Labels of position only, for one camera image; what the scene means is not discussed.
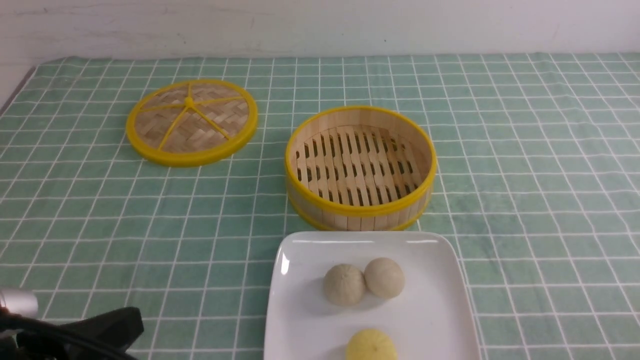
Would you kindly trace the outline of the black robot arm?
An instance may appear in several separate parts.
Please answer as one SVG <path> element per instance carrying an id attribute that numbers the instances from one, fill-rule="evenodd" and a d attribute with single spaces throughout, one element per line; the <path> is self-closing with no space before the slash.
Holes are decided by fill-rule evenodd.
<path id="1" fill-rule="evenodd" d="M 0 291 L 2 360 L 132 360 L 126 351 L 144 332 L 140 309 L 115 309 L 76 322 L 55 325 L 37 319 L 32 291 Z"/>

